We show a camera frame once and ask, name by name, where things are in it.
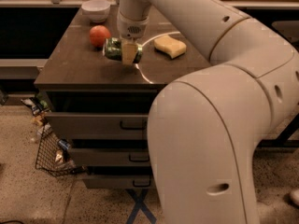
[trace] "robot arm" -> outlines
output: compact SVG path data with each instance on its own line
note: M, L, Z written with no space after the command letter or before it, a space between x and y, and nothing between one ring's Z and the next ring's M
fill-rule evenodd
M150 5L216 64L170 83L149 112L150 161L165 220L257 224L253 152L299 102L298 53L219 0L121 0L122 38L143 35Z

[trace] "white bowl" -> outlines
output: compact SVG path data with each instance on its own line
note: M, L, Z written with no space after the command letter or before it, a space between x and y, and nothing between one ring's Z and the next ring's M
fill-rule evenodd
M103 22L110 12L110 2L107 0L90 0L82 3L82 14L88 16L92 22Z

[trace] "sponge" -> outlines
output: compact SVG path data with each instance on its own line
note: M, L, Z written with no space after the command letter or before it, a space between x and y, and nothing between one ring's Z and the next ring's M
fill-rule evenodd
M163 35L154 39L154 47L162 52L168 54L171 59L180 56L186 52L186 44L182 41L176 40L169 35Z

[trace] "black mesh basket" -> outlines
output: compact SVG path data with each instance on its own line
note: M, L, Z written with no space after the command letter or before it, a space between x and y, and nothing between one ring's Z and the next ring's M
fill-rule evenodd
M78 172L78 168L70 168L57 165L56 153L61 148L57 145L59 139L54 132L43 129L39 148L36 157L36 169L44 171L51 176L58 177L64 175L74 175Z

